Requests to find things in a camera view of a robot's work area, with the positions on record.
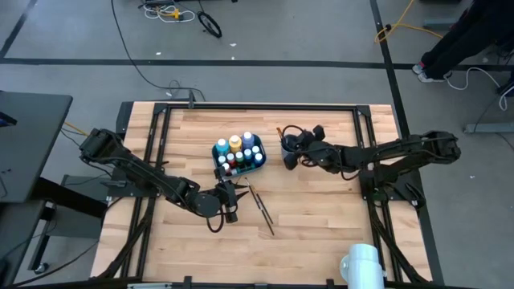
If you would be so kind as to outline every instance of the yellow cable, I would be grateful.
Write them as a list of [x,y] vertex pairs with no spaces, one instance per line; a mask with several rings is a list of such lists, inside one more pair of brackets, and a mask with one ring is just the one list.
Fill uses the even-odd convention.
[[[439,38],[442,38],[443,36],[442,35],[439,35],[433,31],[429,31],[425,28],[421,28],[421,27],[416,27],[416,26],[412,26],[412,25],[409,25],[409,24],[404,24],[402,23],[402,20],[403,18],[405,17],[405,15],[407,14],[407,12],[409,11],[410,7],[412,6],[412,4],[414,3],[414,0],[410,0],[410,3],[409,5],[407,6],[407,8],[405,8],[405,10],[403,11],[403,14],[402,16],[400,17],[400,19],[398,20],[398,22],[396,22],[395,24],[393,24],[393,28],[391,29],[391,31],[387,32],[387,28],[384,28],[382,29],[380,32],[377,33],[377,35],[375,36],[375,43],[380,43],[384,40],[386,40],[391,34],[393,34],[393,32],[396,30],[396,28],[398,26],[403,26],[403,27],[406,27],[406,28],[410,28],[410,29],[414,29],[414,30],[417,30],[417,31],[424,31],[426,33],[430,33],[432,34],[433,36],[436,36],[436,37],[439,37]],[[379,38],[380,35],[384,33],[385,36],[383,38]]]
[[83,135],[85,135],[85,136],[89,136],[89,134],[88,134],[88,133],[86,133],[85,131],[83,131],[83,130],[82,130],[82,129],[80,129],[80,128],[77,128],[77,127],[76,127],[75,125],[73,125],[73,124],[70,124],[70,123],[68,123],[68,122],[66,122],[66,121],[64,122],[64,124],[65,124],[65,125],[67,125],[67,126],[69,126],[70,128],[75,129],[77,132],[80,132],[81,134],[83,134]]

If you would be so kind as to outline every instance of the gray floor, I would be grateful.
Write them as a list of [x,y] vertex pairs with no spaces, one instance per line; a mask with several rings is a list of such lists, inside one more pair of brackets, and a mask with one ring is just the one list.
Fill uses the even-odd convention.
[[[394,22],[408,1],[378,1],[384,23]],[[28,1],[0,2],[0,39],[8,36]],[[375,28],[367,1],[306,0],[205,1],[207,12],[223,28],[218,40],[197,22],[164,24],[146,19],[137,0],[116,0],[120,25],[134,59],[253,59],[383,61],[373,44]],[[196,2],[187,2],[197,9]],[[405,22],[419,25],[425,17],[456,16],[459,6],[416,2]],[[389,40],[395,63],[414,63],[437,42],[434,36],[398,29]],[[466,63],[482,63],[477,55]],[[106,1],[38,0],[10,49],[8,58],[126,59]],[[209,101],[392,104],[385,70],[306,67],[142,67],[155,83],[172,78],[200,88]],[[439,258],[448,285],[506,288],[514,283],[514,195],[510,176],[514,154],[498,136],[463,135],[495,97],[494,84],[481,74],[470,75],[471,87],[458,92],[445,83],[421,84],[410,71],[396,71],[410,131],[447,130],[459,137],[463,150],[453,165],[422,169]],[[463,85],[464,72],[454,84]],[[503,83],[507,73],[493,73]],[[164,99],[129,66],[0,65],[0,88],[13,92],[61,93],[74,97],[67,120],[85,130],[114,128],[124,100]],[[497,106],[484,121],[509,121],[514,109]],[[43,176],[60,181],[65,174],[95,176],[80,163],[76,147],[61,136]],[[95,240],[52,238],[45,259],[53,267],[66,262]],[[40,283],[85,279],[94,250]],[[31,277],[21,270],[18,280]]]

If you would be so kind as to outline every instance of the black metal frame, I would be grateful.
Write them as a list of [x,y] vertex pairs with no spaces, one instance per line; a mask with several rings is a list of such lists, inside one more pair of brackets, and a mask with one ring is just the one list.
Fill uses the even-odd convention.
[[[152,123],[150,125],[150,130],[149,130],[149,140],[147,142],[147,146],[145,149],[145,161],[149,161],[149,158],[151,156],[151,151],[152,151],[152,147],[153,147],[153,139],[156,134],[158,116],[162,112],[165,113],[163,128],[162,128],[162,132],[161,132],[161,139],[160,139],[160,143],[159,143],[159,148],[157,150],[157,160],[156,160],[156,166],[161,167],[163,165],[164,147],[165,147],[167,132],[168,132],[168,128],[169,128],[169,118],[171,115],[171,111],[173,109],[189,109],[189,108],[191,108],[191,105],[190,105],[190,103],[186,103],[186,102],[155,103],[154,110],[153,110]],[[368,105],[357,105],[356,106],[356,105],[329,105],[329,104],[195,103],[194,108],[196,108],[196,109],[300,110],[300,111],[321,110],[321,111],[351,112],[353,114],[353,124],[355,127],[357,145],[362,148],[365,147],[360,117],[364,117],[364,119],[365,119],[365,125],[366,125],[366,129],[367,129],[367,133],[368,133],[369,144],[371,146],[376,145],[376,140],[375,140],[375,135],[374,135],[374,130],[373,130],[373,122],[371,120],[371,111],[370,111]],[[415,185],[417,187],[421,187],[420,180],[415,182]],[[372,196],[372,195],[373,195],[373,191],[363,193],[363,196],[364,196],[363,198],[366,200],[367,206],[368,206],[370,222],[373,222],[372,216],[373,216],[373,214],[376,214],[377,206],[375,205],[375,203],[374,203],[375,201],[373,200],[372,197],[366,198],[366,196]],[[151,214],[153,214],[155,201],[156,201],[155,197],[151,197],[149,199],[147,213],[148,213],[148,210],[150,210]],[[130,225],[130,229],[132,232],[137,226],[137,219],[138,219],[140,210],[141,210],[141,201],[139,202],[139,205],[138,205],[138,202],[136,202],[136,204],[134,206],[133,217],[132,217],[132,221],[131,221],[131,225]],[[393,230],[393,224],[391,221],[388,201],[381,201],[381,210],[382,210],[382,216],[384,218],[383,226],[385,228],[385,233],[387,236],[389,236],[389,240],[386,243],[395,244],[394,230]],[[420,225],[422,227],[422,232],[430,231],[429,234],[423,233],[424,238],[426,238],[426,237],[432,238],[432,240],[426,240],[426,243],[434,244],[431,227],[423,228],[423,224],[426,224],[426,222],[422,222],[422,220],[421,220],[421,218],[427,218],[427,214],[420,214],[418,212],[418,216],[420,217]],[[138,260],[138,264],[137,264],[137,274],[136,274],[136,276],[138,278],[143,277],[143,273],[144,273],[144,269],[145,269],[145,258],[146,258],[147,250],[148,250],[150,226],[151,226],[151,222],[148,224],[148,226],[145,229],[145,233],[143,235],[143,241],[141,243],[140,255],[139,255],[139,260]],[[386,268],[384,265],[384,257],[383,257],[383,252],[381,249],[380,234],[378,233],[377,229],[374,228],[373,226],[371,226],[371,230],[372,230],[372,235],[373,235],[373,244],[377,248],[378,253],[379,253],[379,262],[383,268]],[[430,270],[432,271],[434,281],[436,283],[442,284],[441,279],[437,280],[435,278],[435,276],[442,276],[441,268],[439,265],[439,257],[437,256],[437,254],[432,255],[431,252],[429,252],[428,250],[426,251],[426,254],[427,254],[427,256],[429,256],[428,259],[429,259],[429,264],[430,264]],[[397,282],[401,282],[402,281],[402,270],[401,270],[397,255],[395,255],[392,250],[390,251],[390,258],[391,258],[391,262],[393,263],[394,279]],[[128,273],[129,260],[130,260],[130,258],[128,256],[127,260],[124,261],[124,264],[122,266],[122,271],[121,271],[122,278],[127,276],[127,275],[124,275],[124,273]],[[325,286],[325,285],[301,285],[300,287],[327,288],[327,287],[332,287],[332,286],[329,286],[330,282],[328,282],[327,286]],[[216,283],[209,283],[209,284],[213,285],[215,287],[217,286]],[[237,284],[237,283],[231,284],[232,287],[240,287],[240,286],[244,286],[244,285],[245,284]],[[298,285],[284,285],[284,287],[298,287]]]

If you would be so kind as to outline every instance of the wooden table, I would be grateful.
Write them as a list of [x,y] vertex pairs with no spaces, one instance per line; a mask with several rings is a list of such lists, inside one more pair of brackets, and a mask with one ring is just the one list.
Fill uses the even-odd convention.
[[[145,151],[153,105],[134,103],[128,123],[124,145],[140,158]],[[370,105],[370,110],[377,143],[398,138],[392,108]],[[355,243],[373,244],[358,180],[343,181],[340,175],[300,165],[293,171],[286,170],[276,128],[287,124],[306,129],[322,124],[326,141],[357,145],[353,118],[348,112],[196,108],[172,111],[165,146],[164,161],[169,162],[164,165],[165,173],[190,178],[203,189],[216,183],[210,150],[217,139],[245,131],[260,136],[267,162],[247,177],[275,221],[275,236],[271,236],[249,195],[239,201],[239,221],[226,224],[217,234],[209,232],[205,219],[178,209],[161,197],[153,215],[144,281],[181,282],[190,275],[194,282],[201,283],[326,284],[326,279],[345,283],[339,273],[339,262],[349,247]],[[157,146],[158,141],[154,142],[154,152]],[[125,198],[108,211],[92,276],[103,271],[124,245],[133,203],[133,198]],[[415,210],[404,201],[391,201],[390,210],[398,246],[418,273],[431,279]],[[218,219],[212,222],[216,226]],[[389,251],[383,243],[382,247],[392,279]],[[137,258],[133,257],[132,274],[136,263]]]

